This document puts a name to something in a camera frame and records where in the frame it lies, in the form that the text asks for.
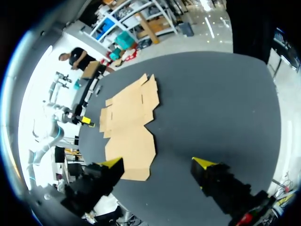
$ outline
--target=man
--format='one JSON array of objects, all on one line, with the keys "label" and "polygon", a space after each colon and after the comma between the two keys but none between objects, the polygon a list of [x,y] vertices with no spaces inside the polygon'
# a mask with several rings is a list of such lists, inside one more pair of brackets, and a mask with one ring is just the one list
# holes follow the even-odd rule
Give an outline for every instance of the man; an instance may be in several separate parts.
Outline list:
[{"label": "man", "polygon": [[[88,66],[91,61],[96,61],[95,58],[91,57],[85,50],[82,48],[76,47],[71,53],[62,53],[59,56],[59,61],[65,61],[69,59],[69,64],[72,66],[71,69],[77,70],[81,69],[82,71]],[[103,74],[104,71],[109,73],[114,72],[114,70],[110,67],[100,64],[98,67],[98,71]]]}]

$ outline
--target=black t-shirt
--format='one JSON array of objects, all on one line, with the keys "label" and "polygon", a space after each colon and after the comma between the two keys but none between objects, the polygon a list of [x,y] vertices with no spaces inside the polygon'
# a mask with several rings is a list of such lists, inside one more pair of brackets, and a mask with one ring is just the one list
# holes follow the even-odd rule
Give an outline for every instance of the black t-shirt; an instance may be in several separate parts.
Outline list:
[{"label": "black t-shirt", "polygon": [[[81,54],[83,53],[83,49],[82,48],[75,48],[74,50],[72,50],[71,52],[71,57],[69,58],[69,64],[73,65],[75,61],[77,61]],[[90,63],[90,61],[95,61],[95,58],[91,57],[89,54],[87,54],[79,63],[78,68],[81,69],[82,71],[85,70],[85,68],[88,66],[88,64]]]}]

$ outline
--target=flattened cardboard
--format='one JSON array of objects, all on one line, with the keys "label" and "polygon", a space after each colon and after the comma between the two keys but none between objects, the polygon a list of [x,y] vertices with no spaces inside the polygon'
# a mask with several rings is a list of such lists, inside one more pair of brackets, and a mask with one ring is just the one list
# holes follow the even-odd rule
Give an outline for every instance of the flattened cardboard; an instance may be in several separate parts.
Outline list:
[{"label": "flattened cardboard", "polygon": [[156,155],[153,135],[145,128],[159,104],[155,76],[140,79],[106,100],[101,110],[100,132],[110,138],[105,146],[106,160],[123,157],[122,179],[145,181]]},{"label": "flattened cardboard", "polygon": [[91,61],[88,64],[88,66],[85,68],[84,73],[81,76],[81,78],[82,79],[91,79],[99,65],[100,65],[100,63],[98,61]]}]

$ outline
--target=desk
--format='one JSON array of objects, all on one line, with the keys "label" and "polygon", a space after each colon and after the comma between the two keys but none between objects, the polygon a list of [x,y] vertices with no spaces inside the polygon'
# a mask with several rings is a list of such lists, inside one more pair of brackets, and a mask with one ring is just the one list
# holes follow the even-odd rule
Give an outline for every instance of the desk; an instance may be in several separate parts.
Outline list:
[{"label": "desk", "polygon": [[151,226],[227,225],[212,198],[190,174],[192,156],[224,162],[252,192],[267,190],[280,148],[280,110],[266,65],[249,56],[189,52],[161,56],[123,68],[99,82],[81,127],[79,149],[87,164],[105,160],[108,139],[99,133],[105,100],[143,73],[155,74],[160,105],[146,125],[157,155],[145,182],[120,180],[113,195]]}]

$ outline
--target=teal box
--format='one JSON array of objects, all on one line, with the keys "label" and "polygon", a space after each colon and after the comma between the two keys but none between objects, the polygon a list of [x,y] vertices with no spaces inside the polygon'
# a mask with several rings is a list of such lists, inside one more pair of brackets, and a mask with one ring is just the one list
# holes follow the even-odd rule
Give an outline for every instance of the teal box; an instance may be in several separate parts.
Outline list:
[{"label": "teal box", "polygon": [[115,41],[124,50],[130,48],[135,43],[135,40],[126,31],[118,35]]},{"label": "teal box", "polygon": [[118,60],[120,58],[121,49],[116,48],[113,52],[110,53],[110,58],[112,60]]}]

